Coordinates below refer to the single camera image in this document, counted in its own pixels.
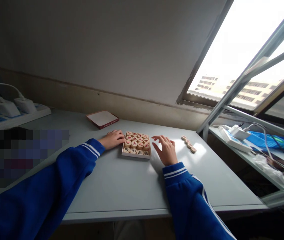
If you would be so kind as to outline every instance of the blue jacket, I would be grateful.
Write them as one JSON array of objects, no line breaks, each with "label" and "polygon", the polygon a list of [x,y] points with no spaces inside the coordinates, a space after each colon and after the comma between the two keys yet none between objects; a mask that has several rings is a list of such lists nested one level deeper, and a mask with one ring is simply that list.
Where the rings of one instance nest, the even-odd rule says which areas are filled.
[{"label": "blue jacket", "polygon": [[[90,139],[0,194],[0,239],[49,239],[104,147]],[[234,239],[183,163],[163,169],[176,239]]]}]

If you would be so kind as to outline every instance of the white stripe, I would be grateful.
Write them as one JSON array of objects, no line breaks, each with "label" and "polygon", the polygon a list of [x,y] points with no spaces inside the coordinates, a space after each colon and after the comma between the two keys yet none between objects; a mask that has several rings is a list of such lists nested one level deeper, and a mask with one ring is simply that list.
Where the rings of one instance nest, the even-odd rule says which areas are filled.
[{"label": "white stripe", "polygon": [[87,143],[82,143],[82,144],[87,145],[87,146],[90,147],[98,156],[100,156],[100,153],[99,153],[97,150],[95,150],[95,148],[92,147],[90,144],[87,144]]},{"label": "white stripe", "polygon": [[89,149],[89,150],[90,150],[90,152],[91,152],[91,153],[93,153],[93,154],[96,156],[96,158],[98,158],[98,156],[97,156],[94,152],[92,152],[92,150],[91,150],[90,148],[88,148],[87,146],[85,146],[85,145],[83,145],[83,144],[81,144],[80,146],[82,146],[82,147],[86,147],[87,149]]},{"label": "white stripe", "polygon": [[[195,178],[196,180],[198,180],[200,183],[202,183],[196,176],[192,175],[193,178]],[[206,202],[206,204],[209,206],[209,208],[211,209],[211,211],[213,212],[213,214],[215,215],[216,219],[219,221],[219,223],[221,224],[221,226],[224,228],[224,230],[233,238],[236,240],[236,238],[233,236],[233,234],[230,232],[230,230],[224,225],[224,223],[222,222],[222,220],[220,219],[220,217],[216,214],[216,212],[213,210],[211,204],[209,204],[207,201],[206,201],[206,198],[205,198],[205,190],[204,190],[204,187],[203,187],[203,190],[202,190],[202,197],[204,199],[204,201]]]},{"label": "white stripe", "polygon": [[178,172],[180,172],[180,171],[182,171],[182,170],[184,170],[184,169],[186,169],[186,168],[184,167],[184,168],[181,168],[181,169],[176,170],[176,171],[174,171],[174,172],[166,173],[166,174],[164,174],[164,176],[169,176],[169,175],[172,175],[172,174],[174,174],[174,173],[178,173]]},{"label": "white stripe", "polygon": [[171,178],[171,177],[176,177],[177,175],[180,175],[180,174],[182,174],[182,173],[185,173],[186,171],[187,171],[187,169],[185,169],[183,172],[180,172],[180,173],[175,174],[175,175],[170,176],[170,177],[166,177],[166,178],[164,178],[164,179],[168,179],[168,178]]}]

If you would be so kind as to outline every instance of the hand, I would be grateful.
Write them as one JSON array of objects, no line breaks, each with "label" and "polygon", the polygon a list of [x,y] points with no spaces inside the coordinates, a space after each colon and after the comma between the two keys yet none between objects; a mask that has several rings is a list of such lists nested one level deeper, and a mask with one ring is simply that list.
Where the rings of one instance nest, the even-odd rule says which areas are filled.
[{"label": "hand", "polygon": [[178,163],[178,159],[176,158],[175,153],[175,142],[170,140],[167,137],[162,136],[154,136],[152,137],[155,141],[159,140],[159,143],[162,144],[162,151],[159,149],[156,143],[152,143],[153,147],[155,148],[156,152],[158,153],[162,163],[164,166],[171,166]]},{"label": "hand", "polygon": [[121,130],[113,130],[98,141],[104,146],[105,150],[108,150],[124,143],[125,139]]}]

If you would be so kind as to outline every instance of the power strip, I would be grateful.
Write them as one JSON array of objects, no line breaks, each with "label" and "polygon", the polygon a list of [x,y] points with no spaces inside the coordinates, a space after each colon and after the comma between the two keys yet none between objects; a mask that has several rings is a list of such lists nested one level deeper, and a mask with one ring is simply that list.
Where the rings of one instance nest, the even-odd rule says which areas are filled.
[{"label": "power strip", "polygon": [[239,149],[243,152],[250,152],[252,151],[252,148],[247,145],[244,141],[236,139],[232,136],[231,133],[229,133],[228,130],[224,129],[223,127],[219,126],[220,133],[224,139],[224,141],[229,144],[232,147],[235,147],[236,149]]},{"label": "power strip", "polygon": [[17,107],[21,115],[16,117],[7,117],[0,113],[0,129],[13,128],[51,114],[51,109],[47,106],[38,103],[34,103],[34,106],[37,111],[30,114],[22,112],[21,109]]}]

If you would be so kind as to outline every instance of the apartment building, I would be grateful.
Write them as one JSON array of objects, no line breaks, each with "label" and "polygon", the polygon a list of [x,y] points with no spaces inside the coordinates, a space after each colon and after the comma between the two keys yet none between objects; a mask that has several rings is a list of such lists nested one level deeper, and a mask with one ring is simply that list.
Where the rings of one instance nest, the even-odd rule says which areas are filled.
[{"label": "apartment building", "polygon": [[[261,103],[277,86],[282,80],[277,82],[251,80],[242,91],[236,96],[238,99],[242,99],[247,103],[259,104]],[[230,82],[216,76],[202,76],[199,80],[195,91],[206,89],[212,93],[225,94],[228,89],[232,86],[235,80]]]}]

